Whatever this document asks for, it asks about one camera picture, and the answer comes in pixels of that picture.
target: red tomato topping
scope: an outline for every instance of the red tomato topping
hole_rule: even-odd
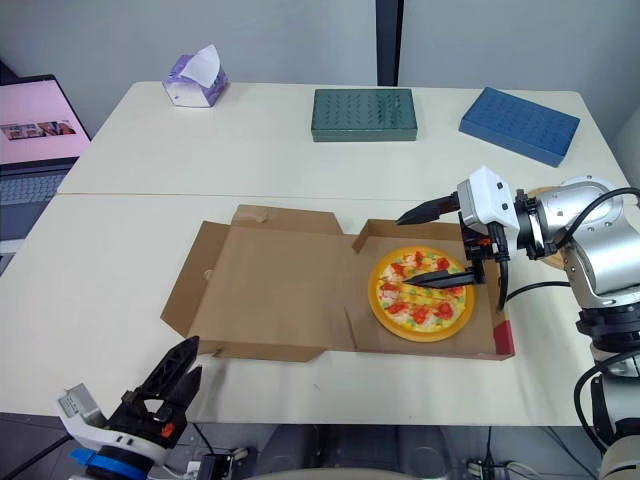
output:
[[[394,285],[394,284],[389,283],[389,282],[384,282],[380,286],[380,290],[389,290],[389,291],[392,291],[392,292],[397,292],[398,290],[400,290],[400,287],[398,285]]]
[[[456,297],[461,297],[464,293],[464,287],[450,287],[445,288],[445,290]]]
[[[415,255],[416,267],[422,266],[422,260],[424,260],[424,254],[418,250]]]
[[[407,304],[406,303],[398,302],[398,303],[394,303],[393,305],[388,306],[386,308],[386,310],[391,315],[395,315],[396,313],[400,313],[401,311],[403,311],[406,308],[407,308]]]
[[[404,267],[399,264],[399,263],[392,263],[391,264],[391,268],[393,269],[394,273],[397,273],[400,276],[404,277]]]
[[[449,268],[449,260],[444,257],[440,257],[436,262],[436,265],[438,266],[438,270],[446,270]]]
[[[438,305],[436,316],[444,320],[448,320],[453,317],[453,309],[451,308],[451,305],[446,302],[442,302],[440,305]]]
[[[429,313],[429,309],[427,307],[420,307],[413,312],[411,312],[411,318],[418,325],[422,325],[424,321],[427,319],[427,315]]]

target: wall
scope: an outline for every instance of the wall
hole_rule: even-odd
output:
[[[406,0],[399,84],[580,92],[609,142],[640,103],[637,0]]]
[[[231,81],[376,84],[375,0],[4,0],[0,58],[53,73],[94,134],[129,86],[214,42]]]

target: laptop screen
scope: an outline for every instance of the laptop screen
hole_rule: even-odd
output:
[[[0,166],[78,157],[89,137],[53,76],[0,86]]]

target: laptop keyboard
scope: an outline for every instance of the laptop keyboard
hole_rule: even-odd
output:
[[[64,174],[2,179],[0,181],[0,206],[48,202],[55,195],[63,178]]]

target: white table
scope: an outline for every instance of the white table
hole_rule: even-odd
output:
[[[58,391],[82,381],[111,413],[180,340],[159,315],[200,222],[228,222],[239,203],[334,211],[355,233],[366,218],[397,218],[451,193],[482,164],[514,189],[586,173],[626,184],[576,93],[518,92],[582,119],[555,169],[458,133],[474,90],[413,89],[417,142],[314,144],[313,88],[234,84],[210,110],[172,107],[159,83],[131,88],[0,277],[0,410],[52,413]],[[515,289],[563,274],[520,255],[510,277]],[[191,415],[576,424],[573,384],[592,364],[577,311],[567,289],[514,299],[507,312],[517,354],[503,362],[338,352],[309,364],[202,357]]]
[[[106,413],[181,340],[159,315],[202,219],[228,222],[241,197],[58,195],[0,277],[0,410],[51,414],[84,382]],[[356,233],[412,202],[265,198],[336,212]],[[519,256],[511,285],[562,279]],[[517,354],[481,361],[326,352],[308,364],[206,364],[199,421],[386,424],[576,424],[575,380],[592,360],[568,289],[508,306]]]
[[[458,132],[480,90],[413,88],[416,142],[314,143],[315,88],[237,83],[213,108],[189,109],[159,82],[137,83],[59,191],[422,201],[450,194],[481,165],[514,188],[587,173],[626,184],[575,92],[513,92],[581,119],[553,168]]]

